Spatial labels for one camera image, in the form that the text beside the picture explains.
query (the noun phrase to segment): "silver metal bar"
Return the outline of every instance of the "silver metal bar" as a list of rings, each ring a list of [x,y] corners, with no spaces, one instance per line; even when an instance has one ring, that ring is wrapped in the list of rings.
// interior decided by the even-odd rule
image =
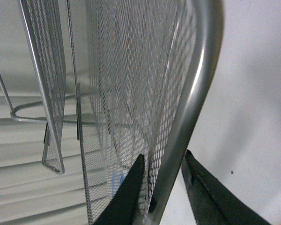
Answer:
[[[2,77],[1,77],[1,74],[0,74],[0,87],[1,87],[1,89],[2,89],[2,91],[3,91],[3,93],[4,93],[4,97],[5,97],[5,100],[7,101],[9,110],[10,110],[10,112],[12,112],[14,108],[13,108],[13,105],[11,104],[11,101],[10,101],[8,92],[7,92],[7,90],[6,90],[5,84],[4,84],[4,82],[3,82],[3,79],[2,79]]]
[[[156,205],[149,210],[147,225],[158,225],[161,221],[220,52],[222,2],[195,0],[193,4],[197,13],[196,43],[152,196]]]

